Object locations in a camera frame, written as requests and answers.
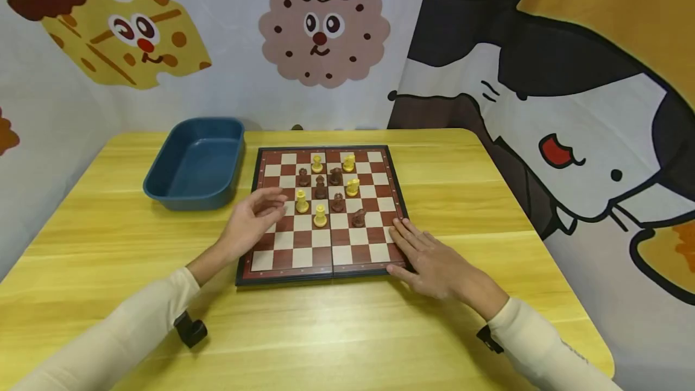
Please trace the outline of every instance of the white sleeve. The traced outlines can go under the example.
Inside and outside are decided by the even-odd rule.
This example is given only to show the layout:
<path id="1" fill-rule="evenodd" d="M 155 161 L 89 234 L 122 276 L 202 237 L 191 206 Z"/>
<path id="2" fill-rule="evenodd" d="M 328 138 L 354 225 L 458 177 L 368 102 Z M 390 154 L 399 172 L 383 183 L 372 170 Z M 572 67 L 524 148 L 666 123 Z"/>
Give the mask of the white sleeve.
<path id="1" fill-rule="evenodd" d="M 186 267 L 152 282 L 39 365 L 13 390 L 109 390 L 159 345 L 199 290 Z"/>
<path id="2" fill-rule="evenodd" d="M 541 390 L 621 389 L 562 341 L 557 329 L 521 299 L 510 298 L 488 325 L 516 371 Z"/>

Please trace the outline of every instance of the brown chess piece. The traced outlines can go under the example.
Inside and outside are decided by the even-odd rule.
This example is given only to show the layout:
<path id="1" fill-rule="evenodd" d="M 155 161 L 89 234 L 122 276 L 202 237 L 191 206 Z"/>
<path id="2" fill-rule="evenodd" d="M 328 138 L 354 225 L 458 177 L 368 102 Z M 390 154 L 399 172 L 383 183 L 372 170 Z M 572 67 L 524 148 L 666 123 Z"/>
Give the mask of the brown chess piece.
<path id="1" fill-rule="evenodd" d="M 342 193 L 338 192 L 337 194 L 335 194 L 335 196 L 333 197 L 333 202 L 331 203 L 331 209 L 335 213 L 340 213 L 344 209 L 346 209 L 346 200 L 343 198 Z"/>
<path id="2" fill-rule="evenodd" d="M 343 170 L 341 170 L 340 168 L 333 168 L 333 170 L 331 170 L 331 176 L 328 179 L 328 182 L 332 186 L 338 186 L 340 184 L 340 175 L 342 173 L 343 173 Z"/>
<path id="3" fill-rule="evenodd" d="M 357 210 L 352 216 L 352 226 L 355 228 L 361 228 L 364 226 L 364 216 L 367 212 L 363 208 Z"/>
<path id="4" fill-rule="evenodd" d="M 314 191 L 316 199 L 326 199 L 328 197 L 328 189 L 326 189 L 324 181 L 323 176 L 316 177 L 316 190 Z"/>
<path id="5" fill-rule="evenodd" d="M 306 168 L 300 168 L 299 184 L 306 187 L 311 184 L 311 177 L 307 175 Z"/>

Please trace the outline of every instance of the red nose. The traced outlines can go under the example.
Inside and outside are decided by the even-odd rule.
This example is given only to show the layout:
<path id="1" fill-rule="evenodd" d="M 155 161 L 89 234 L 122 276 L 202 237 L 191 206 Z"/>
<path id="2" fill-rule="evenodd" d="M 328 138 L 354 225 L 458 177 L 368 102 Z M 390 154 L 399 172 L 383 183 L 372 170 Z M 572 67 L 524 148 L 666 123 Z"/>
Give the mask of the red nose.
<path id="1" fill-rule="evenodd" d="M 316 33 L 311 39 L 314 40 L 314 44 L 316 45 L 324 45 L 328 40 L 325 33 Z"/>
<path id="2" fill-rule="evenodd" d="M 146 40 L 144 38 L 138 39 L 138 47 L 147 53 L 154 52 L 154 45 L 152 45 L 152 43 L 149 42 L 149 40 Z"/>

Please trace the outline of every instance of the cartoon backdrop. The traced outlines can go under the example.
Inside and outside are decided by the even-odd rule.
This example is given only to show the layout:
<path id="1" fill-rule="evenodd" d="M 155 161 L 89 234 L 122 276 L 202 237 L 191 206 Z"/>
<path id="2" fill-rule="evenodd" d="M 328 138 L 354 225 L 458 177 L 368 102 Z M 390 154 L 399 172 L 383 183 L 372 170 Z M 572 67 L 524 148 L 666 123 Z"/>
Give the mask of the cartoon backdrop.
<path id="1" fill-rule="evenodd" d="M 695 383 L 692 1 L 424 0 L 388 96 L 476 132 L 627 390 Z"/>
<path id="2" fill-rule="evenodd" d="M 106 141 L 232 115 L 383 129 L 422 0 L 6 0 L 0 278 Z"/>

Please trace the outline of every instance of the yellow pawn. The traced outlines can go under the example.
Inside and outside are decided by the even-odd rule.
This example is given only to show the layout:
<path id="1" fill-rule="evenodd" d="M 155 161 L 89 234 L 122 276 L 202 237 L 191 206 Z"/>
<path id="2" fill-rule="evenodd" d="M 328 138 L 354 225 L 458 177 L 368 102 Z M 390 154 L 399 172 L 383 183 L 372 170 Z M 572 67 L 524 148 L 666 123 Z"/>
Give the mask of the yellow pawn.
<path id="1" fill-rule="evenodd" d="M 299 189 L 297 191 L 297 205 L 295 207 L 297 212 L 306 213 L 308 210 L 308 203 L 306 202 L 306 192 Z"/>
<path id="2" fill-rule="evenodd" d="M 323 171 L 323 164 L 321 164 L 321 156 L 318 154 L 314 156 L 314 164 L 311 166 L 311 171 L 316 173 Z"/>
<path id="3" fill-rule="evenodd" d="M 355 155 L 350 154 L 348 157 L 346 157 L 346 161 L 343 162 L 343 171 L 344 172 L 353 172 L 355 171 Z"/>
<path id="4" fill-rule="evenodd" d="M 326 226 L 326 222 L 328 222 L 328 218 L 326 218 L 326 209 L 323 207 L 323 205 L 317 205 L 316 216 L 314 217 L 314 225 L 316 225 L 317 227 L 322 227 Z"/>
<path id="5" fill-rule="evenodd" d="M 355 178 L 347 182 L 346 194 L 348 196 L 355 196 L 360 193 L 360 178 Z"/>

